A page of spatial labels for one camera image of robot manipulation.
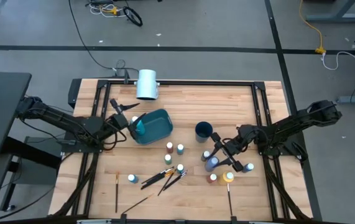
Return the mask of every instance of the gray concrete floor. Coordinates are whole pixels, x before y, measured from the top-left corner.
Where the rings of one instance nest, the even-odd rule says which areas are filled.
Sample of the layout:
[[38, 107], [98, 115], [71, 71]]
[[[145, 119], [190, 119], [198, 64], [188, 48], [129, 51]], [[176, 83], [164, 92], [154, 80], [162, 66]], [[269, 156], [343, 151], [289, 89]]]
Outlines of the gray concrete floor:
[[[309, 4], [304, 13], [335, 10], [334, 5]], [[274, 48], [263, 1], [216, 0], [130, 1], [144, 20], [138, 28], [125, 19], [106, 19], [90, 14], [86, 1], [72, 0], [76, 20], [87, 45], [98, 46], [200, 46]], [[284, 49], [315, 49], [318, 36], [298, 17], [299, 1], [271, 0]], [[347, 50], [355, 39], [355, 24], [322, 24], [327, 49]], [[81, 46], [67, 1], [8, 0], [0, 14], [0, 45]], [[276, 54], [226, 52], [93, 52], [104, 65], [124, 59], [128, 67], [149, 68], [159, 78], [217, 80], [281, 80]], [[319, 55], [285, 55], [298, 108], [317, 100], [350, 95], [355, 86], [355, 59], [341, 56], [341, 67], [329, 71]], [[327, 56], [334, 67], [335, 56]], [[28, 95], [69, 109], [67, 93], [73, 78], [108, 77], [84, 51], [0, 50], [0, 72], [29, 72]], [[310, 128], [305, 141], [325, 221], [355, 223], [355, 105], [339, 105], [343, 117], [334, 126]], [[63, 131], [41, 121], [30, 124], [54, 134]], [[46, 137], [16, 121], [10, 135]], [[30, 203], [51, 186], [20, 185], [12, 198], [18, 207]], [[51, 195], [34, 207], [9, 219], [44, 217]]]

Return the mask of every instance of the white cable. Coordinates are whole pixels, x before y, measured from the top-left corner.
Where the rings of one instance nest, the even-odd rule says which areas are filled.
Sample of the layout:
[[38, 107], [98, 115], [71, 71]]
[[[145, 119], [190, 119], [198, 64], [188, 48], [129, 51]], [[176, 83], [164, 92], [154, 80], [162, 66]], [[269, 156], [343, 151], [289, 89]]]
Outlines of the white cable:
[[113, 4], [108, 4], [108, 5], [105, 5], [105, 6], [101, 6], [101, 7], [96, 7], [96, 6], [92, 6], [91, 4], [89, 4], [89, 7], [90, 7], [90, 13], [94, 14], [94, 15], [103, 15], [105, 18], [117, 18], [117, 17], [126, 17], [126, 15], [123, 15], [123, 16], [107, 16], [103, 13], [103, 10], [112, 10], [114, 9], [116, 6], [114, 6]]
[[350, 55], [350, 56], [352, 56], [352, 57], [355, 58], [355, 56], [354, 56], [353, 54], [349, 53], [349, 52], [338, 52], [338, 54], [336, 55], [336, 68], [329, 68], [329, 67], [327, 67], [327, 66], [325, 65], [325, 55], [326, 55], [326, 54], [323, 53], [321, 60], [322, 60], [322, 63], [323, 63], [323, 65], [324, 65], [324, 67], [327, 68], [328, 70], [332, 70], [332, 71], [337, 70], [337, 69], [339, 68], [339, 59], [338, 59], [339, 54], [348, 54], [348, 55]]

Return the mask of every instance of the paint bottle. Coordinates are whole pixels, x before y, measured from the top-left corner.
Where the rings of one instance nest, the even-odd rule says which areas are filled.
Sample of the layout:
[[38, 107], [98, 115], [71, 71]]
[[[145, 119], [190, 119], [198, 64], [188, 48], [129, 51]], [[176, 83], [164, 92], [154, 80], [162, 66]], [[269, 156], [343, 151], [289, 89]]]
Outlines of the paint bottle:
[[214, 170], [214, 167], [216, 167], [218, 163], [219, 159], [216, 156], [213, 156], [212, 158], [207, 160], [205, 164], [205, 170], [208, 172], [212, 172]]
[[183, 164], [177, 165], [177, 172], [178, 172], [179, 174], [181, 174], [181, 173], [184, 172], [184, 166], [183, 166]]
[[138, 178], [136, 175], [134, 175], [134, 174], [129, 174], [128, 177], [127, 177], [127, 179], [128, 179], [130, 182], [132, 182], [133, 184], [136, 184], [136, 183], [138, 183], [138, 181], [139, 181], [139, 178]]
[[210, 156], [210, 151], [205, 151], [202, 153], [201, 161], [204, 162]]
[[210, 174], [210, 175], [206, 178], [206, 180], [208, 181], [209, 184], [210, 184], [210, 183], [213, 183], [214, 181], [216, 181], [216, 179], [217, 179], [217, 175], [216, 175], [216, 174]]
[[166, 165], [170, 165], [172, 163], [172, 156], [169, 154], [165, 155], [165, 163]]
[[169, 153], [169, 154], [173, 153], [173, 143], [168, 142], [168, 143], [166, 144], [166, 151], [167, 151], [167, 153]]
[[251, 163], [248, 163], [248, 164], [246, 164], [245, 166], [244, 166], [244, 169], [242, 170], [242, 172], [249, 172], [249, 171], [252, 171], [253, 170], [253, 168], [254, 168], [254, 165], [253, 164], [251, 164]]
[[219, 184], [227, 185], [227, 183], [231, 183], [233, 180], [234, 174], [232, 172], [226, 171], [219, 177]]
[[[138, 119], [137, 116], [132, 117], [131, 124], [137, 119]], [[142, 120], [140, 120], [136, 126], [136, 133], [138, 135], [143, 135], [145, 133], [145, 127], [144, 124], [142, 123]]]
[[182, 144], [179, 144], [177, 146], [177, 154], [182, 155], [184, 153], [184, 146]]

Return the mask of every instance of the dark blue cup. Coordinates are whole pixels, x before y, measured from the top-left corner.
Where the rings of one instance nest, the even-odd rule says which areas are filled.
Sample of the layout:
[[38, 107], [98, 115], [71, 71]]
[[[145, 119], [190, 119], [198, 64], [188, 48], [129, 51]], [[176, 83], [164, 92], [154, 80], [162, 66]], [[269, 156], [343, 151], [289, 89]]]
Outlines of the dark blue cup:
[[201, 121], [195, 126], [195, 137], [198, 142], [206, 142], [212, 133], [212, 125], [206, 121]]

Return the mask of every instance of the yellow paint bottle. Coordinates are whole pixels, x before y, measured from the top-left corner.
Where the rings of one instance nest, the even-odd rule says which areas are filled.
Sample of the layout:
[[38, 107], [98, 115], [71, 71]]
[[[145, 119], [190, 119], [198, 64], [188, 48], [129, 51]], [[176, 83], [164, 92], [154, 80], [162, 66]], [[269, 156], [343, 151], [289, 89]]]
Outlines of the yellow paint bottle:
[[227, 185], [227, 183], [231, 183], [234, 181], [234, 174], [232, 172], [224, 172], [219, 179], [219, 184]]

